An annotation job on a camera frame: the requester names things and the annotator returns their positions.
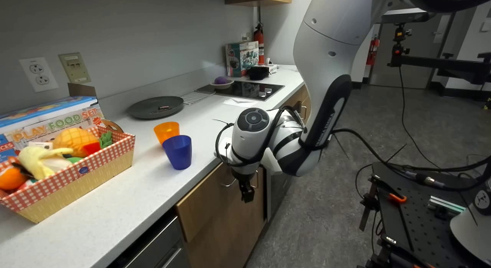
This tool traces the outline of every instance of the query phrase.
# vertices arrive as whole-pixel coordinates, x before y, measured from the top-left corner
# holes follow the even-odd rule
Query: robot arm
[[[457,11],[487,0],[443,1],[449,6],[440,6],[438,0],[312,0],[293,48],[310,95],[310,119],[304,125],[298,114],[285,109],[251,108],[239,115],[226,158],[239,180],[242,199],[253,198],[249,181],[267,147],[284,173],[300,176],[315,167],[351,93],[349,74],[356,52],[386,11],[400,2],[435,12]]]

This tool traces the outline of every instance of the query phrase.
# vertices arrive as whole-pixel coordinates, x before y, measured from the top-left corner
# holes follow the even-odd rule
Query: wire rack
[[[191,91],[190,93],[184,93],[180,97],[184,100],[184,105],[190,106],[212,95],[214,95],[214,92]]]

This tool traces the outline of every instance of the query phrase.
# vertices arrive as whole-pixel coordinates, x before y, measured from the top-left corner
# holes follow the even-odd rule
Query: basket
[[[112,131],[102,126],[87,130],[96,137]],[[0,190],[0,203],[32,222],[43,221],[132,165],[135,135],[112,131],[112,140],[112,145],[29,187],[12,194]],[[0,169],[9,165],[0,163]]]

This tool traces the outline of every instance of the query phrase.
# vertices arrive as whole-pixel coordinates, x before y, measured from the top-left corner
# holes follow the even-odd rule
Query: stovetop
[[[266,101],[282,88],[284,88],[284,86],[281,86],[279,84],[262,84],[247,81],[235,81],[230,85],[229,88],[226,89],[215,89],[214,86],[207,85],[203,88],[199,88],[198,91],[214,91],[216,92],[216,94],[221,95]]]

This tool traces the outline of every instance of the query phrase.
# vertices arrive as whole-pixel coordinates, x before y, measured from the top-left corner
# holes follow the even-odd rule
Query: gray pan
[[[184,100],[177,96],[148,98],[131,105],[128,114],[136,119],[161,119],[184,108]]]

